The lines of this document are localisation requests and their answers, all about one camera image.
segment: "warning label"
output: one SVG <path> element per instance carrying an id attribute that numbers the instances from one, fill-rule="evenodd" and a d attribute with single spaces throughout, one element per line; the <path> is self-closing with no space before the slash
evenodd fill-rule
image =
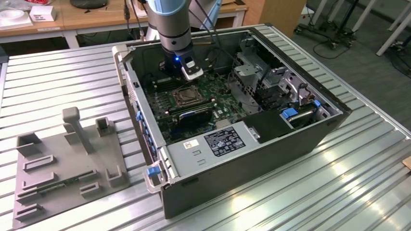
<path id="1" fill-rule="evenodd" d="M 214 156 L 225 155 L 241 147 L 245 147 L 232 127 L 204 136 L 204 138 Z"/>

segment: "desk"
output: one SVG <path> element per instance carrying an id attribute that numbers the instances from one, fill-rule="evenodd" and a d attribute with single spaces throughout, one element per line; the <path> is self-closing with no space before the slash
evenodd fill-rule
<path id="1" fill-rule="evenodd" d="M 87 13 L 85 13 L 85 10 L 73 7 L 69 0 L 54 0 L 51 5 L 57 10 L 54 22 L 34 22 L 30 27 L 0 31 L 0 43 L 65 37 L 69 48 L 78 48 L 77 35 L 126 29 L 122 16 L 122 0 L 109 0 L 106 8 L 90 10 Z M 226 4 L 220 8 L 218 18 L 233 17 L 232 27 L 241 26 L 246 9 L 245 5 Z M 138 20 L 141 27 L 147 26 L 146 17 L 138 17 Z M 59 29 L 38 33 L 37 29 L 49 27 L 58 27 Z M 130 10 L 129 28 L 137 27 L 137 20 Z"/>
<path id="2" fill-rule="evenodd" d="M 45 39 L 63 36 L 63 22 L 59 0 L 51 2 L 57 11 L 53 22 L 33 22 L 33 26 L 0 31 L 0 43 L 17 42 L 34 39 Z"/>

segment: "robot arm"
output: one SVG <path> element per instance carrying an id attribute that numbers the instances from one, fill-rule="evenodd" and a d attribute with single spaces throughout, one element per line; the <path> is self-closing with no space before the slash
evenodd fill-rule
<path id="1" fill-rule="evenodd" d="M 149 25 L 158 31 L 162 49 L 168 58 L 178 61 L 186 80 L 200 77 L 204 72 L 194 58 L 190 43 L 189 26 L 210 28 L 201 8 L 208 12 L 208 18 L 214 24 L 221 6 L 221 0 L 147 0 Z M 189 15 L 188 10 L 202 20 L 202 23 Z"/>

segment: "circuit board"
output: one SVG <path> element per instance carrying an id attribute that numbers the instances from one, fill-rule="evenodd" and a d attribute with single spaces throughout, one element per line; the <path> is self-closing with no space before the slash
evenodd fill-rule
<path id="1" fill-rule="evenodd" d="M 189 86 L 182 85 L 173 90 L 146 94 L 147 104 L 166 144 L 209 132 L 218 128 L 217 125 L 221 122 L 222 124 L 230 124 L 246 116 L 226 89 L 225 83 L 224 76 L 205 74 Z M 169 112 L 176 110 L 189 112 L 198 108 L 196 104 L 212 109 L 210 120 L 198 128 L 176 130 L 174 124 L 178 118 L 177 116 L 170 116 Z"/>

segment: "aluminum extrusion table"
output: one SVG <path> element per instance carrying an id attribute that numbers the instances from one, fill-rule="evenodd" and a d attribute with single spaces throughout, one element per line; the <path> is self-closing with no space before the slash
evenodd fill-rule
<path id="1" fill-rule="evenodd" d="M 0 78 L 1 231 L 11 229 L 15 135 L 62 132 L 55 120 L 67 105 L 78 107 L 82 125 L 99 116 L 115 122 L 131 186 L 23 230 L 411 229 L 411 175 L 400 163 L 411 154 L 409 132 L 274 28 L 256 28 L 353 110 L 314 150 L 165 220 L 158 195 L 147 193 L 139 174 L 143 158 L 117 83 L 113 44 L 10 57 Z"/>

